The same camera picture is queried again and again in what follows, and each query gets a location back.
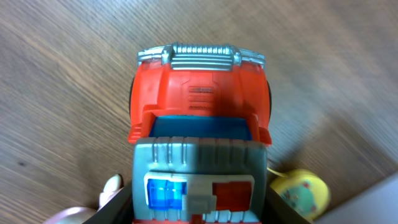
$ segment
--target bunny ear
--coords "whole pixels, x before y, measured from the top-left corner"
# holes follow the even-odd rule
[[[303,183],[303,186],[304,186],[305,188],[308,188],[308,189],[309,189],[309,188],[310,188],[310,183],[308,183],[308,182],[306,181],[306,182]]]

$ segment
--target cartoon print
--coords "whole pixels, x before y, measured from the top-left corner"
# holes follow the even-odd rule
[[[282,199],[301,216],[307,216],[317,209],[308,181],[284,191]]]

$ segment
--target yellow string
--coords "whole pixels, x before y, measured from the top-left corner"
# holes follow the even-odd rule
[[[275,174],[275,175],[278,175],[279,177],[288,177],[288,175],[287,175],[287,174],[284,174],[284,173],[281,173],[281,172],[274,171],[273,169],[271,169],[271,168],[269,168],[269,167],[267,167],[267,170],[268,170],[269,172],[271,172],[271,173]]]

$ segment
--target wood grain surface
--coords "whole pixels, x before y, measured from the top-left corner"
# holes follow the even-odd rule
[[[398,169],[398,1],[0,1],[0,223],[95,207],[131,178],[139,50],[266,55],[273,167],[310,169],[331,207]]]

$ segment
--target wooden table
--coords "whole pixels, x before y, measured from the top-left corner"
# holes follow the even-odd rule
[[[139,50],[230,43],[266,55],[269,155],[331,208],[398,169],[398,1],[0,1],[0,223],[92,206],[131,178]]]

